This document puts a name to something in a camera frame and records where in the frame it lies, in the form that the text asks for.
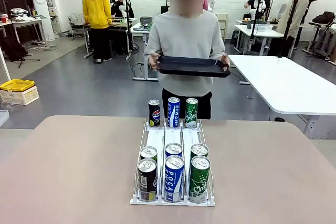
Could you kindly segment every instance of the hand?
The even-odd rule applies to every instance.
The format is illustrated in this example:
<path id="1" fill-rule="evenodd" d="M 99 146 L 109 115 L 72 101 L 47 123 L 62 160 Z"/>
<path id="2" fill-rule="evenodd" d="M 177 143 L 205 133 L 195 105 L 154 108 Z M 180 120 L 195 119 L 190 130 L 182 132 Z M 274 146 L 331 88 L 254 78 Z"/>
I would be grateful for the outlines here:
<path id="1" fill-rule="evenodd" d="M 159 54 L 153 52 L 148 58 L 148 63 L 151 65 L 152 69 L 158 69 L 158 59 L 159 59 Z"/>
<path id="2" fill-rule="evenodd" d="M 227 54 L 224 53 L 220 60 L 221 60 L 222 63 L 228 64 L 229 67 L 230 67 L 230 60 L 229 60 Z M 228 69 L 227 66 L 224 66 L 223 70 L 226 71 L 227 69 Z"/>

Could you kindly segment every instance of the pepsi logo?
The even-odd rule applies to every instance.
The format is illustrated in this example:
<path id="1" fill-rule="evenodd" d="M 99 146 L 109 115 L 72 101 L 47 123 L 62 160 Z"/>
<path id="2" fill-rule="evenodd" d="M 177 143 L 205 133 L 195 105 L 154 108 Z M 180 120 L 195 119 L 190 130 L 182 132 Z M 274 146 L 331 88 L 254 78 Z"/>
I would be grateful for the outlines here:
<path id="1" fill-rule="evenodd" d="M 153 112 L 153 118 L 155 120 L 159 120 L 160 119 L 160 110 L 156 110 Z"/>

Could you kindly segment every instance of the black tray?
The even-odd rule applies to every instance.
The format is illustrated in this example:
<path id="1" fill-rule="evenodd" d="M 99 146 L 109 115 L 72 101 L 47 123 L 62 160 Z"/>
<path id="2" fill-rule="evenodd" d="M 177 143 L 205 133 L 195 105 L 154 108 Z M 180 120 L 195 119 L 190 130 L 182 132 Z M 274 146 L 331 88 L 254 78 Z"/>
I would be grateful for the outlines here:
<path id="1" fill-rule="evenodd" d="M 225 78 L 230 74 L 228 64 L 220 60 L 197 59 L 185 57 L 160 56 L 157 70 L 164 74 L 177 74 L 180 76 L 205 76 Z"/>

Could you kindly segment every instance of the person's left hand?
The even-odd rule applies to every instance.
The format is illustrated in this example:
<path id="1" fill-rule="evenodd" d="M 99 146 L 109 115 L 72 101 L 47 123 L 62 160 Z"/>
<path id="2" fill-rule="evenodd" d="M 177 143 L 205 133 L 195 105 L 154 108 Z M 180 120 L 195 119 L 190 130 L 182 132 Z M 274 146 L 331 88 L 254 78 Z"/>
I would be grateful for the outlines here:
<path id="1" fill-rule="evenodd" d="M 230 60 L 229 60 L 229 58 L 228 58 L 228 56 L 227 56 L 226 53 L 224 53 L 224 54 L 222 55 L 222 58 L 221 58 L 220 60 L 221 60 L 222 63 L 224 63 L 224 64 L 228 64 L 229 67 L 230 67 Z"/>

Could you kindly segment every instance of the person in yellow hoodie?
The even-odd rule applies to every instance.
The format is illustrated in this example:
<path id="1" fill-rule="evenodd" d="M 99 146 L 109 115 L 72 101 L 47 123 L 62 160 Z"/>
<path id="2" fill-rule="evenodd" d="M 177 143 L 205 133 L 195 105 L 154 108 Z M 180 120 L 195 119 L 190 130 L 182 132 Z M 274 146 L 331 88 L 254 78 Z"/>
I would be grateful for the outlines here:
<path id="1" fill-rule="evenodd" d="M 94 60 L 96 63 L 112 60 L 108 37 L 108 27 L 112 23 L 110 1 L 83 0 L 83 13 L 85 22 L 91 26 Z"/>

